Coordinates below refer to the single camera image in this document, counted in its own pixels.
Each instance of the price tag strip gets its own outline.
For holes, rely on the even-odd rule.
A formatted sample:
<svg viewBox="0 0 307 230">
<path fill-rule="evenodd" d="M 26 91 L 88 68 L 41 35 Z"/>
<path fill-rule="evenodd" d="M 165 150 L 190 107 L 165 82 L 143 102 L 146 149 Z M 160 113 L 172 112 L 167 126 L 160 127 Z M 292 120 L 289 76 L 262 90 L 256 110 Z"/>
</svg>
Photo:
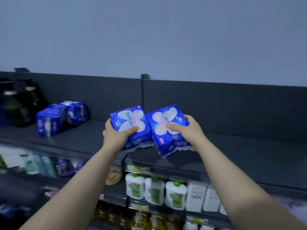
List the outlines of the price tag strip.
<svg viewBox="0 0 307 230">
<path fill-rule="evenodd" d="M 149 173 L 149 167 L 137 166 L 132 163 L 127 163 L 126 170 L 136 173 Z"/>
<path fill-rule="evenodd" d="M 146 211 L 146 212 L 149 211 L 149 206 L 146 204 L 142 204 L 142 203 L 131 202 L 129 207 L 132 209 L 140 210 L 140 211 Z"/>
<path fill-rule="evenodd" d="M 209 224 L 209 220 L 203 219 L 203 218 L 198 218 L 198 217 L 195 217 L 195 216 L 187 216 L 186 220 L 190 221 L 190 222 L 197 223 L 197 224 L 201 224 L 201 225 L 208 225 Z"/>
</svg>

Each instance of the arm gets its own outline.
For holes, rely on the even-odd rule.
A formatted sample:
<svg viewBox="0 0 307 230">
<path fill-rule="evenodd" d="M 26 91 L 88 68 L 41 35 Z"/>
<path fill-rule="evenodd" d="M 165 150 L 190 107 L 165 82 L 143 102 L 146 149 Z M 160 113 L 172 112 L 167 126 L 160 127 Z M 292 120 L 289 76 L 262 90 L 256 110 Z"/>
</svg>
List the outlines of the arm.
<svg viewBox="0 0 307 230">
<path fill-rule="evenodd" d="M 21 230 L 84 230 L 88 227 L 99 196 L 109 175 L 110 167 L 124 146 L 127 137 L 138 130 L 131 127 L 117 132 L 110 119 L 103 131 L 103 147 L 84 167 L 33 215 Z"/>
<path fill-rule="evenodd" d="M 221 203 L 237 230 L 306 229 L 217 149 L 192 116 L 185 116 L 189 126 L 167 124 L 167 128 L 180 132 L 200 154 Z"/>
</svg>

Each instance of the dark bottle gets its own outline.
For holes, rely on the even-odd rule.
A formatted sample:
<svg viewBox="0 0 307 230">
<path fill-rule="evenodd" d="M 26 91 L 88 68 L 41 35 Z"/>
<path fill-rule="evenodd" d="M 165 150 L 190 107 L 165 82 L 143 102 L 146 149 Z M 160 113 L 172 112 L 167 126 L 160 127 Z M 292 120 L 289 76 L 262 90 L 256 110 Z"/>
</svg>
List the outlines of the dark bottle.
<svg viewBox="0 0 307 230">
<path fill-rule="evenodd" d="M 44 110 L 48 106 L 48 102 L 38 87 L 34 85 L 32 79 L 23 79 L 21 81 L 23 81 L 25 84 L 25 90 L 30 96 L 35 113 Z"/>
<path fill-rule="evenodd" d="M 4 94 L 3 109 L 11 124 L 17 127 L 32 124 L 33 117 L 29 109 L 17 99 L 17 91 L 14 90 L 12 82 L 8 79 L 1 79 L 0 86 Z"/>
</svg>

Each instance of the bottle cap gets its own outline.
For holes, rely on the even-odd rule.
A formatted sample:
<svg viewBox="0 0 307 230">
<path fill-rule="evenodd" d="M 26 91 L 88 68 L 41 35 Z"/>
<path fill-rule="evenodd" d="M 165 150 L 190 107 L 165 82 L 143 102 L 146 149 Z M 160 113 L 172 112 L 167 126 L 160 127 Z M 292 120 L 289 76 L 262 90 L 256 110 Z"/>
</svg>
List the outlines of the bottle cap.
<svg viewBox="0 0 307 230">
<path fill-rule="evenodd" d="M 157 181 L 158 181 L 158 177 L 152 176 L 152 177 L 151 177 L 151 180 L 152 180 L 153 182 L 157 182 Z"/>
<path fill-rule="evenodd" d="M 174 186 L 175 187 L 179 187 L 181 185 L 181 182 L 179 182 L 179 181 L 174 181 Z"/>
</svg>

